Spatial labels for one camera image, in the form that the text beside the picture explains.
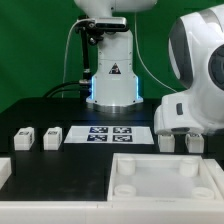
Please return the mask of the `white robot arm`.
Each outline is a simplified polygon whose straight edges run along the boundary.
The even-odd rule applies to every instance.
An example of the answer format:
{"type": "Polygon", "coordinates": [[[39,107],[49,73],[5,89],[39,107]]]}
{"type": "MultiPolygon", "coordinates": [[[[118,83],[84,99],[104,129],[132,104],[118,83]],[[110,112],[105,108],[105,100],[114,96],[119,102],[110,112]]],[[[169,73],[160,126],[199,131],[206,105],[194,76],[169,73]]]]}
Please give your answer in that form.
{"type": "MultiPolygon", "coordinates": [[[[74,0],[88,16],[84,27],[98,45],[98,70],[87,103],[122,111],[143,102],[132,70],[132,33],[114,12],[139,12],[157,0],[74,0]]],[[[154,115],[157,134],[224,131],[224,4],[182,16],[168,37],[175,76],[185,87],[165,95],[154,115]]]]}

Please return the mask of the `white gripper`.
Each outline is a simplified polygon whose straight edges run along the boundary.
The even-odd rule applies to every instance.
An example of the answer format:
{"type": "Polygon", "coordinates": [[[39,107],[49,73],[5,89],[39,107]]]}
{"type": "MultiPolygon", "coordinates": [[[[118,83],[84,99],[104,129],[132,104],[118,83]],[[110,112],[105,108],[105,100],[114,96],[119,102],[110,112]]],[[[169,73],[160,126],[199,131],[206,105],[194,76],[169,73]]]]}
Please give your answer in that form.
{"type": "Polygon", "coordinates": [[[166,95],[154,115],[156,134],[214,135],[224,131],[224,91],[189,89],[166,95]]]}

